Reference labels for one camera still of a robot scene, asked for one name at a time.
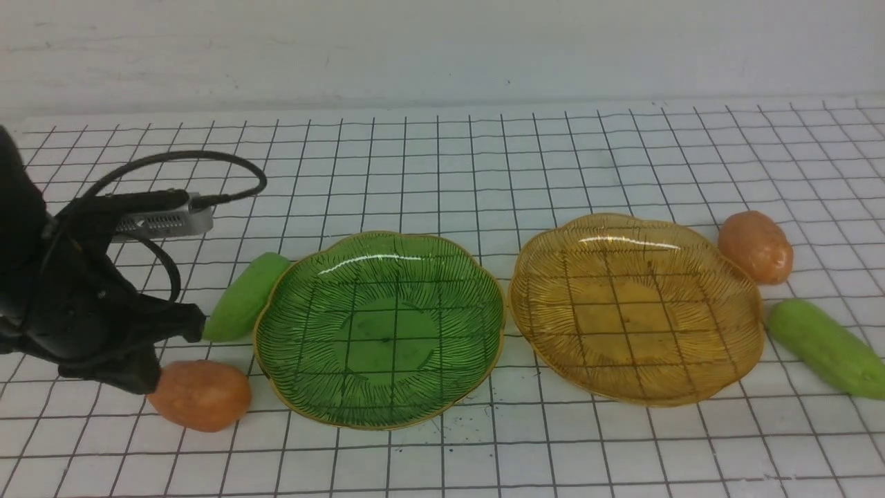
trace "yellow plate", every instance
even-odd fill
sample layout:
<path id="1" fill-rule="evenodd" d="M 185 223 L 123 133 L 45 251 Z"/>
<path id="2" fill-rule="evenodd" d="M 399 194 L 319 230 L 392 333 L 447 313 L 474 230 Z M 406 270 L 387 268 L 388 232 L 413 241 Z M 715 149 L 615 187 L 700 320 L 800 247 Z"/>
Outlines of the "yellow plate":
<path id="1" fill-rule="evenodd" d="M 591 214 L 533 237 L 516 261 L 514 321 L 559 375 L 649 406 L 705 400 L 764 345 L 756 285 L 670 222 Z"/>

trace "white wall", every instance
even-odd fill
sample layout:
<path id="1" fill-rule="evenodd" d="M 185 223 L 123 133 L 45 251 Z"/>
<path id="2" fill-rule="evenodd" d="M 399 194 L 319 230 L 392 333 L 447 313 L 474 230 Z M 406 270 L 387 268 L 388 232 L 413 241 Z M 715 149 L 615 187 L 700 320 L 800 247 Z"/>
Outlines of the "white wall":
<path id="1" fill-rule="evenodd" d="M 0 0 L 0 119 L 883 90 L 883 0 Z"/>

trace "gold plate rim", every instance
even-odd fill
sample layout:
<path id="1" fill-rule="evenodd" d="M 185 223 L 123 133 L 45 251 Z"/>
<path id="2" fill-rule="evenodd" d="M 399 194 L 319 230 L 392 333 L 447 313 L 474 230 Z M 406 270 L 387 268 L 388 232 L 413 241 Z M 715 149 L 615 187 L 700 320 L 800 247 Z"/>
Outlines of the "gold plate rim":
<path id="1" fill-rule="evenodd" d="M 693 395 L 693 396 L 678 395 L 678 396 L 673 396 L 673 397 L 653 398 L 653 399 L 630 398 L 630 397 L 626 397 L 626 396 L 617 395 L 614 392 L 606 392 L 603 389 L 594 388 L 594 387 L 586 385 L 582 382 L 579 382 L 573 376 L 571 376 L 570 374 L 565 372 L 563 369 L 561 369 L 557 365 L 556 362 L 553 362 L 551 360 L 552 358 L 548 354 L 541 351 L 541 349 L 535 344 L 535 342 L 528 338 L 528 335 L 526 335 L 526 333 L 522 330 L 522 327 L 520 327 L 520 324 L 519 324 L 519 320 L 517 320 L 517 318 L 514 314 L 514 309 L 517 309 L 519 307 L 517 306 L 517 303 L 514 303 L 516 296 L 514 295 L 513 285 L 512 285 L 512 281 L 515 280 L 515 276 L 519 272 L 522 265 L 525 263 L 524 259 L 527 254 L 526 248 L 531 246 L 532 242 L 534 242 L 539 237 L 548 236 L 550 233 L 554 233 L 557 231 L 567 230 L 570 228 L 570 226 L 586 223 L 587 221 L 590 221 L 593 218 L 604 218 L 604 217 L 605 218 L 612 218 L 612 217 L 622 218 L 624 220 L 631 220 L 634 222 L 638 222 L 638 223 L 640 223 L 640 225 L 649 224 L 649 223 L 657 223 L 657 224 L 672 228 L 674 230 L 688 232 L 688 233 L 692 234 L 692 237 L 697 238 L 700 241 L 700 244 L 702 246 L 709 249 L 712 253 L 714 253 L 716 255 L 716 257 L 719 260 L 721 260 L 726 266 L 730 267 L 740 278 L 745 279 L 748 283 L 751 284 L 751 286 L 750 286 L 751 297 L 752 297 L 753 301 L 755 301 L 757 303 L 757 305 L 755 306 L 755 308 L 756 308 L 755 312 L 756 312 L 756 318 L 757 318 L 757 320 L 756 320 L 757 327 L 756 328 L 758 331 L 758 334 L 757 334 L 758 339 L 757 339 L 756 345 L 755 345 L 756 346 L 756 348 L 755 348 L 756 354 L 754 355 L 755 358 L 753 358 L 753 361 L 751 363 L 752 366 L 750 368 L 748 368 L 746 372 L 737 376 L 731 382 L 724 384 L 724 385 L 720 386 L 719 388 L 716 388 L 715 390 L 710 389 L 707 392 L 696 393 L 696 395 Z M 535 353 L 538 355 L 538 357 L 541 358 L 542 360 L 544 360 L 544 362 L 553 371 L 555 371 L 557 374 L 559 374 L 560 377 L 564 378 L 569 383 L 576 385 L 576 386 L 580 387 L 582 390 L 587 391 L 589 393 L 604 396 L 605 398 L 610 398 L 613 400 L 624 401 L 624 402 L 629 402 L 629 403 L 648 406 L 648 407 L 675 407 L 675 406 L 681 406 L 681 405 L 686 405 L 686 404 L 691 404 L 691 403 L 697 403 L 697 402 L 700 402 L 703 400 L 710 399 L 716 393 L 719 393 L 720 391 L 722 391 L 726 387 L 734 384 L 735 382 L 740 381 L 743 377 L 745 377 L 748 373 L 750 373 L 750 371 L 758 364 L 759 360 L 762 358 L 762 353 L 764 352 L 764 349 L 765 349 L 765 325 L 764 325 L 765 305 L 762 301 L 762 295 L 759 292 L 759 288 L 756 286 L 756 283 L 753 281 L 753 279 L 747 274 L 746 271 L 743 270 L 743 268 L 737 266 L 733 261 L 731 261 L 729 258 L 727 258 L 724 254 L 722 254 L 722 252 L 719 250 L 719 248 L 713 242 L 711 242 L 709 239 L 707 239 L 706 237 L 697 233 L 696 231 L 692 230 L 689 227 L 680 225 L 679 223 L 668 222 L 665 220 L 644 220 L 642 218 L 637 218 L 635 216 L 631 216 L 628 214 L 622 214 L 622 213 L 593 213 L 593 214 L 585 214 L 583 216 L 575 218 L 574 220 L 567 222 L 566 224 L 564 224 L 561 227 L 556 227 L 555 229 L 545 230 L 545 231 L 542 231 L 542 232 L 534 235 L 522 246 L 522 248 L 519 251 L 519 255 L 517 255 L 516 263 L 514 264 L 513 279 L 511 280 L 511 285 L 507 289 L 507 303 L 506 304 L 507 304 L 507 307 L 510 309 L 511 319 L 513 320 L 513 323 L 516 326 L 517 330 L 519 330 L 519 333 L 526 340 L 526 342 L 528 342 L 528 344 L 532 347 L 532 350 L 535 351 Z"/>

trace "green plate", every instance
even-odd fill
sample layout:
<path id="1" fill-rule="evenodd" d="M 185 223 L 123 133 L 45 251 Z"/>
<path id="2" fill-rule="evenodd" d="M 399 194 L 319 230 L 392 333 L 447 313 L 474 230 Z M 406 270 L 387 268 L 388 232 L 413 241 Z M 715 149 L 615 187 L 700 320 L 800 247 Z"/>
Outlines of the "green plate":
<path id="1" fill-rule="evenodd" d="M 291 409 L 393 429 L 436 416 L 491 373 L 497 280 L 444 238 L 366 232 L 293 264 L 255 328 L 255 356 Z"/>

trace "green cucumber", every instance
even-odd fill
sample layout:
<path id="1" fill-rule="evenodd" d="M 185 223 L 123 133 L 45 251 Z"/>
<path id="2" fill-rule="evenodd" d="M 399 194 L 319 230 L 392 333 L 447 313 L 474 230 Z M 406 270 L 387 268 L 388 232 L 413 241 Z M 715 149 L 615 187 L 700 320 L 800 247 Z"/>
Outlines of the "green cucumber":
<path id="1" fill-rule="evenodd" d="M 885 364 L 864 341 L 806 300 L 785 300 L 768 314 L 768 334 L 840 391 L 885 400 Z"/>
<path id="2" fill-rule="evenodd" d="M 251 333 L 277 280 L 291 264 L 277 253 L 258 256 L 221 294 L 203 327 L 203 340 L 228 342 Z"/>

